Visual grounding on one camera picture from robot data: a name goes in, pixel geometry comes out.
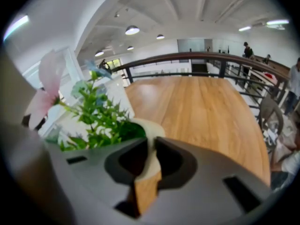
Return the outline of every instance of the white ceiling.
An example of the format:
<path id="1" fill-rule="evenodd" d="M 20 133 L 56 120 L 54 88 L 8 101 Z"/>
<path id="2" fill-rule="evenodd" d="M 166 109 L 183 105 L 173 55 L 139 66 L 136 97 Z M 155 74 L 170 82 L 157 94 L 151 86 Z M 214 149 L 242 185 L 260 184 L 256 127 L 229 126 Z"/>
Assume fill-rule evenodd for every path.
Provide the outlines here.
<path id="1" fill-rule="evenodd" d="M 129 45 L 146 45 L 155 40 L 149 37 L 155 36 L 153 31 L 168 33 L 166 38 L 182 38 L 183 24 L 195 27 L 189 31 L 190 37 L 203 37 L 203 26 L 237 32 L 238 28 L 279 18 L 287 16 L 273 0 L 119 0 L 87 36 L 79 58 L 90 57 L 104 48 L 107 57 L 124 53 Z M 129 25 L 136 25 L 141 32 L 125 35 Z M 170 33 L 170 27 L 177 29 Z"/>
<path id="2" fill-rule="evenodd" d="M 30 21 L 5 41 L 21 72 L 51 49 L 68 46 L 80 59 L 106 48 L 107 57 L 156 42 L 159 33 L 166 39 L 212 38 L 236 35 L 257 20 L 286 18 L 271 0 L 30 0 L 17 16 L 23 14 Z M 126 36 L 131 24 L 141 32 Z"/>

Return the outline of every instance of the wooden table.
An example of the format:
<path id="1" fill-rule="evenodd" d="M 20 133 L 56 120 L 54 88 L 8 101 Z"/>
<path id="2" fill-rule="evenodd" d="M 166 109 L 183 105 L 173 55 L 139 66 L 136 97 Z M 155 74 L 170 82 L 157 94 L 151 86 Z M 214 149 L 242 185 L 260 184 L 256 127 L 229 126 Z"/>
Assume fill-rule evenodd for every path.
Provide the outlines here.
<path id="1" fill-rule="evenodd" d="M 248 105 L 226 80 L 208 77 L 161 77 L 139 80 L 126 88 L 135 117 L 154 121 L 166 137 L 220 152 L 270 184 L 263 135 Z M 153 181 L 137 184 L 140 211 L 154 199 Z"/>

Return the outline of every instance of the railing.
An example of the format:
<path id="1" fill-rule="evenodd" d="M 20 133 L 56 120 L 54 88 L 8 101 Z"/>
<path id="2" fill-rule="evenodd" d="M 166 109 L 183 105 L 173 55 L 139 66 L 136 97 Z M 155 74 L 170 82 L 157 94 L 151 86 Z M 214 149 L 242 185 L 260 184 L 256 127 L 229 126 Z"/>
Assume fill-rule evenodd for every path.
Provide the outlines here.
<path id="1" fill-rule="evenodd" d="M 146 64 L 157 64 L 163 61 L 174 61 L 174 60 L 205 60 L 212 61 L 213 66 L 219 68 L 218 73 L 203 73 L 203 72 L 187 72 L 187 73 L 161 73 L 161 74 L 149 74 L 149 75 L 134 75 L 132 76 L 130 68 Z M 256 105 L 250 105 L 251 108 L 259 109 L 261 100 L 266 94 L 269 94 L 278 104 L 282 105 L 282 100 L 285 98 L 286 87 L 288 83 L 288 77 L 260 62 L 246 59 L 243 57 L 215 53 L 215 52 L 179 52 L 172 54 L 165 54 L 155 57 L 150 57 L 142 60 L 133 61 L 124 64 L 120 67 L 116 67 L 112 72 L 119 70 L 125 70 L 127 76 L 124 79 L 128 79 L 130 83 L 134 82 L 134 79 L 144 77 L 157 77 L 157 76 L 209 76 L 218 78 L 230 78 L 235 81 L 235 84 L 241 86 L 241 95 L 250 96 Z M 264 76 L 260 71 L 265 71 L 275 75 L 277 83 L 275 84 L 271 79 Z"/>

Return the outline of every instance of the ceiling light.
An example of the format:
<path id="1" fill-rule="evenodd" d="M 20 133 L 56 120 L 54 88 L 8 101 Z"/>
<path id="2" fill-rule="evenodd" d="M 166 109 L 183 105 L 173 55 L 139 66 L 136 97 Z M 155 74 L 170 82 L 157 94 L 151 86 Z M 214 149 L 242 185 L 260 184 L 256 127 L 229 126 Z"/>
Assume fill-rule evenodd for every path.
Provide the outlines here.
<path id="1" fill-rule="evenodd" d="M 4 34 L 4 38 L 3 41 L 14 31 L 16 30 L 18 27 L 22 26 L 24 23 L 28 22 L 29 18 L 28 16 L 24 16 L 21 19 L 19 19 L 18 21 L 16 21 L 13 25 L 9 26 L 9 28 L 7 29 L 7 31 Z"/>
<path id="2" fill-rule="evenodd" d="M 128 28 L 126 28 L 126 32 L 125 34 L 126 35 L 133 35 L 133 34 L 136 34 L 138 33 L 140 30 L 137 26 L 134 26 L 134 25 L 130 25 Z"/>
<path id="3" fill-rule="evenodd" d="M 240 28 L 239 31 L 242 32 L 242 31 L 246 31 L 246 30 L 249 30 L 251 29 L 250 26 L 247 26 L 247 27 L 244 27 L 244 28 Z"/>
<path id="4" fill-rule="evenodd" d="M 99 57 L 103 54 L 104 52 L 103 51 L 97 51 L 96 54 L 95 54 L 95 57 Z"/>
<path id="5" fill-rule="evenodd" d="M 281 20 L 268 21 L 267 25 L 280 25 L 280 24 L 288 24 L 288 23 L 289 23 L 289 20 L 281 19 Z"/>
<path id="6" fill-rule="evenodd" d="M 156 39 L 164 39 L 165 37 L 164 37 L 164 35 L 162 35 L 162 34 L 158 34 L 158 36 L 156 37 Z"/>
<path id="7" fill-rule="evenodd" d="M 285 30 L 284 26 L 280 25 L 267 25 L 268 28 L 274 28 L 277 30 Z"/>

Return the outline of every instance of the green plant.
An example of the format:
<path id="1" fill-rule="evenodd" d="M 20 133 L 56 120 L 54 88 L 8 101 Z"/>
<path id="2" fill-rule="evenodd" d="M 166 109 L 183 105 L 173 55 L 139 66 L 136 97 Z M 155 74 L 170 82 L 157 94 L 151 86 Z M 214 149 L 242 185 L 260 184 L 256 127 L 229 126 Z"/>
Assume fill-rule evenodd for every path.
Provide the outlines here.
<path id="1" fill-rule="evenodd" d="M 78 117 L 78 122 L 89 126 L 87 140 L 81 136 L 69 136 L 68 145 L 60 143 L 62 151 L 102 147 L 145 137 L 143 128 L 130 122 L 128 111 L 122 111 L 120 103 L 114 105 L 108 99 L 104 85 L 94 87 L 99 77 L 101 74 L 92 71 L 89 81 L 79 81 L 74 85 L 71 95 L 79 99 L 79 104 L 68 106 L 59 102 L 73 117 Z"/>

